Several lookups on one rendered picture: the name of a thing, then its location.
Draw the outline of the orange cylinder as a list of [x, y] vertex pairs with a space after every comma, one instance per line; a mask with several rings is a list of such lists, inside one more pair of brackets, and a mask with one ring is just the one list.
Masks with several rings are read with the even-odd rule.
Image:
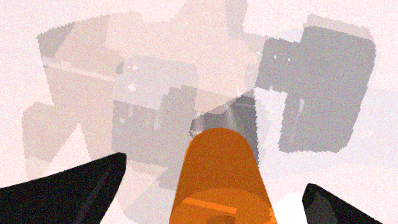
[[211, 128], [189, 143], [169, 224], [277, 224], [255, 157], [242, 135]]

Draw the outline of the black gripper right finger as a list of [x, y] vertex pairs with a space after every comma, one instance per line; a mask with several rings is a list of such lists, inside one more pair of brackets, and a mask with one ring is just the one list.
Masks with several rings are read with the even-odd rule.
[[383, 224], [313, 183], [306, 185], [302, 204], [307, 224]]

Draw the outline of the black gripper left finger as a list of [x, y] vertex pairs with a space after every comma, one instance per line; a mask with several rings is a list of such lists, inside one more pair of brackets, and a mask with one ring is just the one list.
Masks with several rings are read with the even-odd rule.
[[117, 152], [38, 179], [0, 187], [0, 224], [100, 224], [126, 171]]

